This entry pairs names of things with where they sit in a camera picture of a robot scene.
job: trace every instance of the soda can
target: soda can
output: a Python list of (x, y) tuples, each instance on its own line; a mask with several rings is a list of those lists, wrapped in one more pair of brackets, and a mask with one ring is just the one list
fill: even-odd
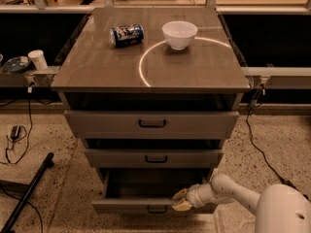
[(144, 39), (142, 25), (131, 24), (110, 29), (110, 41), (116, 48), (140, 43)]

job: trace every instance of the robotic arm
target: robotic arm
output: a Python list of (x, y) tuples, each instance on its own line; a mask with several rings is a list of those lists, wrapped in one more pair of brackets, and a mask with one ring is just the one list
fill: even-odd
[(209, 183), (195, 184), (174, 195), (173, 209), (190, 210), (208, 203), (237, 201), (256, 216), (256, 233), (310, 233), (310, 202), (297, 190), (283, 184), (269, 186), (258, 194), (225, 174), (216, 174)]

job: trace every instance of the bowl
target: bowl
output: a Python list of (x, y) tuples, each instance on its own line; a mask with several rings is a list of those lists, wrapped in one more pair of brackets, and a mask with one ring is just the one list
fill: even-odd
[(184, 50), (197, 33), (197, 27), (187, 21), (175, 20), (162, 27), (163, 36), (173, 50)]

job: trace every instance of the speckled floor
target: speckled floor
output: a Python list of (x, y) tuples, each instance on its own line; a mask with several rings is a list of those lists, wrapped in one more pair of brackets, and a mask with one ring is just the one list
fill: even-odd
[[(250, 116), (254, 142), (265, 153), (280, 175), (291, 180), (303, 194), (311, 197), (311, 111), (310, 116)], [(17, 165), (1, 164), (0, 179), (30, 183), (49, 152), (54, 166), (46, 171), (30, 202), (37, 207), (43, 232), (254, 232), (254, 217), (237, 203), (220, 205), (212, 215), (98, 215), (90, 201), (100, 197), (101, 182), (89, 167), (83, 146), (71, 134), (62, 111), (33, 110), (29, 150)], [(29, 130), (27, 106), (18, 110), (0, 109), (0, 161), (6, 162), (6, 135), (13, 125)], [(16, 161), (25, 140), (9, 152)], [(225, 157), (218, 172), (257, 192), (278, 179), (265, 164), (262, 154), (250, 142), (246, 116), (238, 119), (231, 138), (225, 143)], [(17, 201), (0, 192), (0, 228)], [(18, 232), (40, 232), (36, 212), (26, 206), (14, 228)]]

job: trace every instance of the drawer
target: drawer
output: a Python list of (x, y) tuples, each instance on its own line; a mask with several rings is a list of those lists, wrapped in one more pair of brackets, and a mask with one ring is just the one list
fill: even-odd
[(176, 212), (172, 197), (195, 183), (206, 183), (208, 169), (100, 169), (103, 198), (92, 201), (99, 214), (212, 214), (216, 205)]
[(227, 139), (237, 112), (66, 111), (77, 138)]
[(95, 168), (211, 168), (218, 166), (222, 150), (209, 149), (205, 140), (98, 140), (102, 149), (86, 149)]

